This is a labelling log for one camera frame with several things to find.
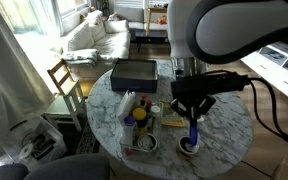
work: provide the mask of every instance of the blue bottle cap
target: blue bottle cap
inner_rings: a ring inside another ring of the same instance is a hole
[[[127,116],[124,118],[124,123],[126,126],[133,126],[135,124],[135,119],[133,116]]]

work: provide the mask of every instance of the blanket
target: blanket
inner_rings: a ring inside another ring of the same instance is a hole
[[[97,49],[83,49],[64,53],[61,58],[68,65],[88,64],[94,67],[97,64],[98,54]]]

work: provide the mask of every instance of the white curtain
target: white curtain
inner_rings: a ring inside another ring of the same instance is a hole
[[[64,34],[62,17],[55,0],[30,0],[44,34],[60,37]]]
[[[0,14],[0,142],[10,127],[42,115],[53,100]]]

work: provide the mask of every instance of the round table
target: round table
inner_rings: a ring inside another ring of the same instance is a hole
[[[173,76],[171,61],[158,60],[157,92],[148,98],[172,100],[170,82]],[[200,149],[190,161],[179,158],[175,147],[181,136],[188,135],[188,128],[161,128],[161,147],[156,162],[147,164],[122,157],[120,138],[122,126],[116,112],[125,92],[111,89],[111,70],[93,86],[88,97],[88,122],[96,139],[116,159],[140,173],[165,179],[210,178],[237,165],[247,154],[252,142],[252,123],[240,97],[233,92],[214,95],[216,103],[199,123]]]

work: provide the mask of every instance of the floor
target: floor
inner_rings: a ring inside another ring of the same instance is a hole
[[[130,47],[130,59],[170,59],[170,46],[168,45],[146,45],[143,44],[141,51],[137,53],[136,44],[131,44]],[[236,61],[227,65],[210,66],[210,70],[225,69],[230,71],[237,71],[239,74],[248,74],[252,77],[257,77],[247,66],[242,62]],[[260,84],[255,83],[258,94],[258,112],[262,120],[270,127],[273,127],[272,123],[272,108],[271,100],[266,88]],[[279,139],[264,129],[256,120],[254,115],[254,99],[253,92],[250,86],[245,87],[244,91],[238,92],[241,99],[247,106],[250,115],[253,120],[253,142],[248,154],[243,161],[255,166],[256,168],[264,171],[267,174],[272,174],[278,163],[286,158],[288,160],[288,143]],[[277,98],[277,110],[278,121],[281,128],[288,133],[288,98],[275,90]],[[154,179],[143,174],[134,172],[133,170],[125,167],[119,161],[110,156],[102,147],[100,148],[100,154],[109,157],[112,168],[117,174],[115,177],[111,175],[112,180],[119,179]],[[240,179],[257,179],[266,180],[269,177],[261,174],[260,172],[250,168],[244,163],[239,163],[230,171],[225,174],[221,174],[212,178],[213,180],[240,180]]]

